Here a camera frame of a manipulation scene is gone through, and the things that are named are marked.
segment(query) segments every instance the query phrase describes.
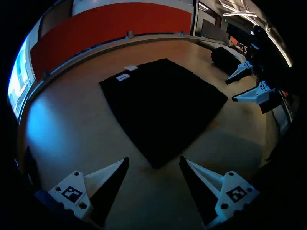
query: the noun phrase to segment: black rug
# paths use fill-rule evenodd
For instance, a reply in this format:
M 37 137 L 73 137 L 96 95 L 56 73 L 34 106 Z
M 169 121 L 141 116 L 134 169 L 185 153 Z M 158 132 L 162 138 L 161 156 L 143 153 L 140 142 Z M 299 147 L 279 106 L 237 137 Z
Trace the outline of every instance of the black rug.
M 168 59 L 141 64 L 99 84 L 117 121 L 155 169 L 185 150 L 228 99 Z

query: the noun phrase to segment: desk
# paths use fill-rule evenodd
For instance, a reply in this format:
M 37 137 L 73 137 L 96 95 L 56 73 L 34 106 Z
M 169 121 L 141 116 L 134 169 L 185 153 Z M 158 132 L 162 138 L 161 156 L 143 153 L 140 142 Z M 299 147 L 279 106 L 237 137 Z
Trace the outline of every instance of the desk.
M 30 105 L 25 119 L 24 138 L 44 189 L 74 170 L 88 174 L 128 156 L 130 168 L 106 229 L 202 229 L 179 158 L 152 169 L 117 123 L 98 83 L 126 66 L 168 58 L 229 98 L 255 86 L 254 77 L 226 85 L 228 76 L 211 64 L 210 55 L 210 50 L 188 41 L 143 43 L 90 59 L 52 82 Z M 182 155 L 218 173 L 234 170 L 248 178 L 260 165 L 265 142 L 266 115 L 259 106 L 229 99 Z

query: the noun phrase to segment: window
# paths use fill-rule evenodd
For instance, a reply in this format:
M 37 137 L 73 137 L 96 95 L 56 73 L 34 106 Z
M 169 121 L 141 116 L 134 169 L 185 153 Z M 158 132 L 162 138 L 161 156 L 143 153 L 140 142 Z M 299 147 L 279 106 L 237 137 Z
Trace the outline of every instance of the window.
M 13 70 L 11 73 L 10 83 L 8 85 L 8 97 L 10 99 L 11 106 L 18 118 L 23 101 L 28 93 L 34 79 L 30 79 L 28 76 L 28 70 L 26 66 L 26 41 L 17 55 Z

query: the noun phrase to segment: red wall panel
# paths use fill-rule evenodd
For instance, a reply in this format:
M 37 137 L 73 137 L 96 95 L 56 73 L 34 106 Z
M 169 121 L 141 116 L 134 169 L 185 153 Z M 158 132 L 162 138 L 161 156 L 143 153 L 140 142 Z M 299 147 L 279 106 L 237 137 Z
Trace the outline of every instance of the red wall panel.
M 117 3 L 73 16 L 44 35 L 31 49 L 36 79 L 93 45 L 134 34 L 190 32 L 191 14 L 152 3 Z

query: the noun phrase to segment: white label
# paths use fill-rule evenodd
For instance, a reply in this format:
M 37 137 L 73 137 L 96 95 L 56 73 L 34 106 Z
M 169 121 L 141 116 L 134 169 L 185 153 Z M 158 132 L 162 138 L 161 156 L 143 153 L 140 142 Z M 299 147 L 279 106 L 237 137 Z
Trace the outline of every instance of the white label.
M 127 69 L 129 71 L 133 71 L 133 70 L 136 70 L 137 69 L 137 66 L 127 66 L 125 67 L 124 69 Z
M 128 74 L 122 74 L 122 75 L 116 77 L 116 79 L 119 80 L 119 81 L 122 81 L 122 80 L 125 80 L 128 77 L 130 77 Z

